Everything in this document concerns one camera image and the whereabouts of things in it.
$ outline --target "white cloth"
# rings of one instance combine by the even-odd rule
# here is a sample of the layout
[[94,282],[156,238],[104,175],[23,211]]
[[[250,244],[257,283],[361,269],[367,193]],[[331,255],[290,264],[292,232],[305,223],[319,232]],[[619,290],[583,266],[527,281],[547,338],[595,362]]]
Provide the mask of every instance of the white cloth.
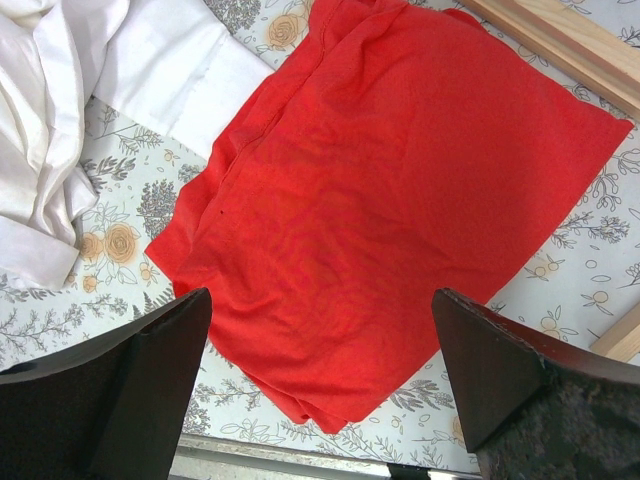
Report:
[[77,166],[84,105],[128,0],[0,0],[0,272],[62,287],[71,221],[96,201]]
[[131,0],[94,95],[208,158],[270,73],[202,0]]

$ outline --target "red cloth corner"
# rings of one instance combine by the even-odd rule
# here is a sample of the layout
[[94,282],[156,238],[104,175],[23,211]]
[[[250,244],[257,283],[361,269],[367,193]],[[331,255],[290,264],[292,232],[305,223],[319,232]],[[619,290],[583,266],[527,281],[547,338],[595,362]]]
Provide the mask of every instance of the red cloth corner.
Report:
[[461,12],[316,0],[147,253],[206,286],[211,341],[292,420],[360,421],[438,350],[431,297],[486,302],[631,128]]

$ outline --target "red fabric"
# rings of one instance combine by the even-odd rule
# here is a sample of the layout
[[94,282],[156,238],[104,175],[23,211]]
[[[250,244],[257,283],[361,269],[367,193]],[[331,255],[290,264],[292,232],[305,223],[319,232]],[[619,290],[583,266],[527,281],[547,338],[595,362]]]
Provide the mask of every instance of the red fabric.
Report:
[[631,128],[461,12],[316,0],[149,256],[213,295],[210,338],[291,419],[360,421],[437,351],[430,302],[486,302]]

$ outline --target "wooden board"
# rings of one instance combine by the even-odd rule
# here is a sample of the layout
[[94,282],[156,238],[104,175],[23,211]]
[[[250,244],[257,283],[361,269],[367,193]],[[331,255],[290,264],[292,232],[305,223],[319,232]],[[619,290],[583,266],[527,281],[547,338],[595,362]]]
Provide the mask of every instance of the wooden board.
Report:
[[633,307],[600,337],[591,350],[620,362],[628,362],[640,352],[640,304]]
[[460,2],[640,121],[640,50],[558,0]]

